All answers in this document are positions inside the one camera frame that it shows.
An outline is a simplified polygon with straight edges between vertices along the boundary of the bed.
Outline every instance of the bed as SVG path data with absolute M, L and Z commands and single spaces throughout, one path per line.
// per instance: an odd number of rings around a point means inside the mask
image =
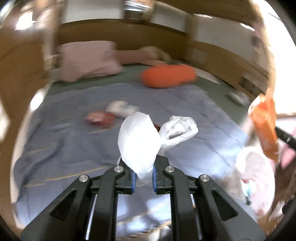
M 79 175 L 102 175 L 116 164 L 123 119 L 117 119 L 108 130 L 90 126 L 84 120 L 87 113 L 102 110 L 114 100 L 139 106 L 159 125 L 172 115 L 190 116 L 196 121 L 198 134 L 165 153 L 170 163 L 185 174 L 198 177 L 206 173 L 222 183 L 232 172 L 248 136 L 228 115 L 246 113 L 243 107 L 229 108 L 232 104 L 225 93 L 230 87 L 199 79 L 194 85 L 147 88 L 139 76 L 145 68 L 126 66 L 119 75 L 52 84 L 32 117 L 23 154 L 14 166 L 19 196 L 13 207 L 18 221 L 27 225 Z M 209 96 L 218 103 L 225 98 L 229 105 L 221 106 L 224 111 Z M 233 116 L 240 122 L 238 114 Z M 117 237 L 167 221 L 169 195 L 156 196 L 152 185 L 137 188 L 133 195 L 119 196 Z

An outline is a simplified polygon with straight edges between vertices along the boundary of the orange cushion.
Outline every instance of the orange cushion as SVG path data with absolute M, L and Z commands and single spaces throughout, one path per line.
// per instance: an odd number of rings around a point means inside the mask
M 185 64 L 159 65 L 143 71 L 143 83 L 153 88 L 167 88 L 195 81 L 194 68 Z

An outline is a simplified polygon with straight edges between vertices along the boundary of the silver bolt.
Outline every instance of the silver bolt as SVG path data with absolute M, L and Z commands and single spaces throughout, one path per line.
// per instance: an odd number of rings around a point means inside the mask
M 207 182 L 207 181 L 210 180 L 210 177 L 209 177 L 208 175 L 204 174 L 204 175 L 201 175 L 201 176 L 200 176 L 200 179 L 201 179 L 203 182 Z
M 114 167 L 114 171 L 116 171 L 116 172 L 122 172 L 123 171 L 123 167 L 122 166 L 116 166 L 116 167 Z
M 175 170 L 175 168 L 172 167 L 172 166 L 167 166 L 167 167 L 165 168 L 165 170 L 166 170 L 167 172 L 173 172 L 173 171 Z
M 81 175 L 79 177 L 79 181 L 81 181 L 81 182 L 86 182 L 88 179 L 89 179 L 89 177 L 87 175 Z

